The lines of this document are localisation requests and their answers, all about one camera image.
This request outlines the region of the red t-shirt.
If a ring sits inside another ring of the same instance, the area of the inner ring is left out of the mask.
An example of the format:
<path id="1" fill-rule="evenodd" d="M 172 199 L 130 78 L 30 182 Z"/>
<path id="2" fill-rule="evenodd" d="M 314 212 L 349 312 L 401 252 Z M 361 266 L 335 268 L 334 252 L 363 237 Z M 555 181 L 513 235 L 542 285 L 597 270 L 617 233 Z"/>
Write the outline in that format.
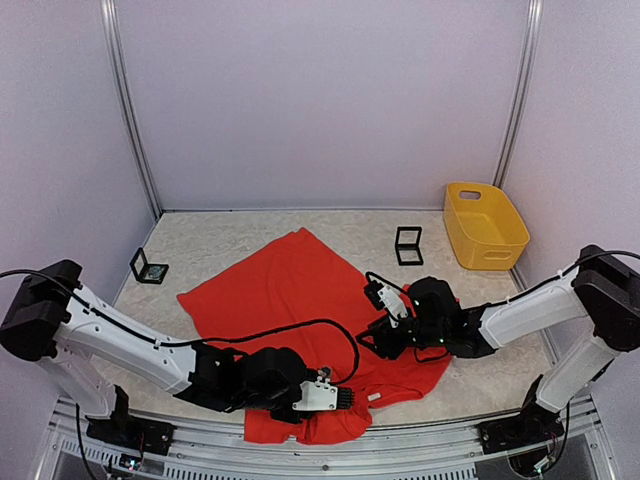
<path id="1" fill-rule="evenodd" d="M 407 350 L 396 360 L 362 349 L 360 364 L 353 364 L 352 347 L 338 327 L 357 335 L 378 318 L 364 294 L 365 284 L 354 266 L 300 229 L 178 295 L 202 338 L 239 338 L 295 325 L 295 330 L 240 348 L 253 353 L 268 346 L 289 347 L 311 368 L 328 366 L 337 379 L 353 376 L 347 384 L 355 393 L 351 409 L 320 412 L 297 425 L 250 410 L 244 421 L 246 441 L 279 444 L 295 438 L 305 445 L 351 441 L 372 424 L 372 410 L 420 400 L 436 387 L 452 360 L 442 348 L 420 354 Z M 328 320 L 338 326 L 327 325 Z M 304 321 L 312 324 L 299 326 Z"/>

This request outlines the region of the white round brooch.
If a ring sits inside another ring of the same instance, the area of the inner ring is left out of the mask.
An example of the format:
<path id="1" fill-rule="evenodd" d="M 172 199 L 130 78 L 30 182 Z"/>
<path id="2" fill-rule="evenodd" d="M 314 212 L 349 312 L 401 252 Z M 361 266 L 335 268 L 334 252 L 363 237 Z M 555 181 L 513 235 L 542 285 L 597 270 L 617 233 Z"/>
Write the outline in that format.
<path id="1" fill-rule="evenodd" d="M 322 378 L 330 378 L 332 370 L 330 367 L 325 366 L 317 370 L 317 374 Z"/>

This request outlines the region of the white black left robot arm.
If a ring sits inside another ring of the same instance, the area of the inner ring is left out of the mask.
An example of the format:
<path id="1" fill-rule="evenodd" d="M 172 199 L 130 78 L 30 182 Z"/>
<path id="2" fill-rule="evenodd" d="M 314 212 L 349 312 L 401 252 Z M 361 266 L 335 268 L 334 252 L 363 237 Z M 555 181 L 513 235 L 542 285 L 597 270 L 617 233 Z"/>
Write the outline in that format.
<path id="1" fill-rule="evenodd" d="M 243 353 L 166 336 L 104 303 L 70 260 L 11 273 L 23 280 L 1 324 L 2 347 L 46 371 L 99 439 L 133 443 L 144 423 L 130 415 L 128 395 L 95 369 L 92 357 L 211 411 L 259 410 L 297 423 L 337 407 L 336 387 L 290 348 Z"/>

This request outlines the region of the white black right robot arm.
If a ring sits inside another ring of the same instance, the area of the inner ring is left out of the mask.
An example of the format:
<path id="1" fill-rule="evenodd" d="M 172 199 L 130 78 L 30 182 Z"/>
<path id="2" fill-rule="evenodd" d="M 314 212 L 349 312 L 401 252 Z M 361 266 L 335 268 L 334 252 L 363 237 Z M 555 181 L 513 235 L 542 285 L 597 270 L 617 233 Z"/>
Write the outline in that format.
<path id="1" fill-rule="evenodd" d="M 550 440 L 566 433 L 560 413 L 575 394 L 639 347 L 639 274 L 622 262 L 624 255 L 588 245 L 538 285 L 470 308 L 460 306 L 444 280 L 425 277 L 403 289 L 368 272 L 364 293 L 382 315 L 356 340 L 382 359 L 430 347 L 476 359 L 553 325 L 589 320 L 590 330 L 533 382 L 518 414 L 478 426 L 486 454 Z"/>

